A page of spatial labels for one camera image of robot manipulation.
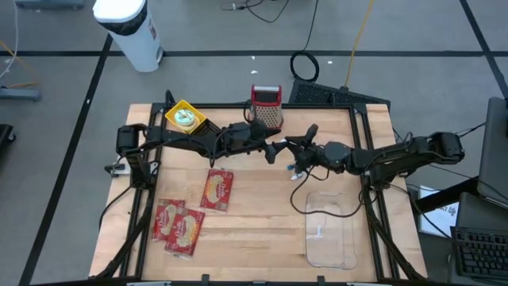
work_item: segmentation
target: yellow box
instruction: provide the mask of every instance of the yellow box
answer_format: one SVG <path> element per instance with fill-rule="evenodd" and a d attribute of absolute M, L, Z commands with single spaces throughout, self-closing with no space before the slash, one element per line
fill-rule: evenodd
<path fill-rule="evenodd" d="M 192 111 L 194 116 L 199 120 L 199 123 L 193 129 L 190 129 L 190 130 L 187 130 L 187 131 L 183 130 L 175 122 L 175 114 L 179 110 L 190 110 L 190 111 Z M 205 115 L 203 115 L 201 112 L 199 112 L 199 110 L 195 109 L 190 103 L 186 102 L 183 99 L 180 100 L 178 103 L 176 103 L 176 105 L 173 106 L 173 108 L 171 108 L 164 116 L 166 116 L 166 118 L 169 120 L 169 122 L 171 122 L 174 126 L 176 126 L 178 129 L 182 130 L 185 133 L 192 133 L 192 131 L 194 131 L 196 128 L 198 128 L 206 120 L 206 116 Z"/>

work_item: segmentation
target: wooden tabletop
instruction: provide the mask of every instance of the wooden tabletop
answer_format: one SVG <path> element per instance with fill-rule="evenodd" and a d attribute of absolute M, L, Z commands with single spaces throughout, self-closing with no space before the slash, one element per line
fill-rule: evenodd
<path fill-rule="evenodd" d="M 130 107 L 127 124 L 148 123 L 150 105 Z M 201 110 L 217 126 L 243 121 L 241 110 Z M 279 141 L 284 136 L 304 135 L 307 128 L 319 126 L 314 141 L 325 144 L 339 141 L 354 146 L 351 122 L 346 110 L 284 110 L 283 132 L 268 141 Z M 368 105 L 368 117 L 376 148 L 394 144 L 390 116 L 385 105 Z M 362 146 L 364 132 L 360 129 Z M 208 160 L 189 151 L 164 148 L 159 180 L 158 198 L 185 199 L 186 207 L 198 210 L 209 169 Z M 269 280 L 316 281 L 325 276 L 327 281 L 375 281 L 371 241 L 365 210 L 340 222 L 352 232 L 352 239 L 343 239 L 344 249 L 353 251 L 355 267 L 349 270 L 313 267 L 306 259 L 306 216 L 297 213 L 290 205 L 290 194 L 300 184 L 291 181 L 287 165 L 293 164 L 292 154 L 284 150 L 275 164 L 267 164 L 263 153 L 236 155 L 217 160 L 218 168 L 234 172 L 232 194 L 227 214 L 206 212 L 198 243 L 191 260 L 173 257 L 164 252 L 163 242 L 149 241 L 144 263 L 144 280 L 201 280 L 210 274 L 211 280 Z M 313 174 L 324 177 L 323 168 Z M 406 187 L 403 179 L 393 184 Z M 108 202 L 129 186 L 127 176 L 113 179 Z M 330 174 L 326 181 L 309 178 L 294 197 L 295 205 L 306 209 L 307 195 L 324 191 L 340 194 L 342 205 L 354 209 L 358 204 L 360 180 L 348 173 Z M 384 192 L 392 236 L 406 259 L 426 276 L 418 233 L 414 224 L 407 194 L 392 188 Z M 105 215 L 92 261 L 90 274 L 102 271 L 125 241 L 129 212 L 134 191 L 115 204 Z M 151 231 L 153 228 L 152 213 Z M 388 263 L 386 250 L 379 239 L 386 276 Z M 133 247 L 129 273 L 133 274 L 139 245 Z"/>

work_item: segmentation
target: gray floor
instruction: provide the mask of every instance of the gray floor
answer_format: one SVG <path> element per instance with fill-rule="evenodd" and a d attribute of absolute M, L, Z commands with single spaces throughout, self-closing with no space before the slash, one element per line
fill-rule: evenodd
<path fill-rule="evenodd" d="M 305 44 L 314 1 L 291 1 L 279 21 L 263 23 L 246 11 L 223 12 L 219 0 L 149 0 L 168 51 L 294 50 Z M 503 0 L 468 1 L 492 50 L 508 50 Z M 20 50 L 99 51 L 106 32 L 95 23 L 93 1 L 83 11 L 20 10 Z M 257 11 L 275 16 L 283 1 L 266 1 Z M 321 1 L 309 49 L 349 50 L 368 0 Z M 13 47 L 9 1 L 0 2 L 0 40 Z M 374 4 L 361 50 L 480 51 L 459 1 L 385 0 Z M 0 58 L 0 70 L 5 66 Z M 348 57 L 320 56 L 317 83 L 340 87 Z M 29 255 L 47 201 L 60 170 L 97 57 L 26 57 L 40 77 L 40 102 L 0 102 L 0 122 L 15 125 L 18 140 L 0 170 L 0 284 L 14 285 Z M 508 73 L 508 59 L 497 58 Z M 297 60 L 302 76 L 312 66 Z M 1 85 L 32 81 L 15 64 Z M 40 256 L 33 283 L 87 277 L 98 216 L 110 178 L 102 170 L 114 158 L 115 130 L 129 104 L 160 102 L 169 88 L 190 102 L 239 102 L 252 83 L 282 84 L 283 100 L 292 86 L 287 56 L 165 58 L 160 69 L 140 74 L 124 57 L 109 57 L 88 114 L 81 141 Z M 394 127 L 401 133 L 458 131 L 484 121 L 487 100 L 502 97 L 484 57 L 358 57 L 349 84 L 352 91 L 389 99 Z M 466 159 L 451 169 L 478 172 L 483 131 L 463 139 Z M 422 168 L 408 181 L 441 188 L 462 178 Z M 421 238 L 424 246 L 432 242 Z M 429 275 L 445 280 L 446 255 L 425 251 Z"/>

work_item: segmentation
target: snack package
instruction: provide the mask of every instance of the snack package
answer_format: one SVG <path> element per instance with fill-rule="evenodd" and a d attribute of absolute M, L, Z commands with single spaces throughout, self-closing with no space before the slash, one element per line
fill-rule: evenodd
<path fill-rule="evenodd" d="M 233 172 L 217 169 L 209 170 L 200 207 L 227 211 L 232 185 Z"/>
<path fill-rule="evenodd" d="M 159 199 L 156 208 L 156 219 L 153 224 L 152 240 L 166 241 L 171 231 L 173 220 L 179 208 L 185 207 L 185 201 L 179 199 Z"/>
<path fill-rule="evenodd" d="M 164 249 L 184 257 L 192 256 L 204 219 L 204 212 L 186 208 L 179 209 L 173 220 L 173 226 L 167 236 Z"/>

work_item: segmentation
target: white container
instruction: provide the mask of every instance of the white container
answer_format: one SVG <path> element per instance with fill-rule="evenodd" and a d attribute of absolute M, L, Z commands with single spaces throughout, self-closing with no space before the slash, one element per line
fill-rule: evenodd
<path fill-rule="evenodd" d="M 159 67 L 164 51 L 147 0 L 97 0 L 94 16 L 137 71 Z"/>

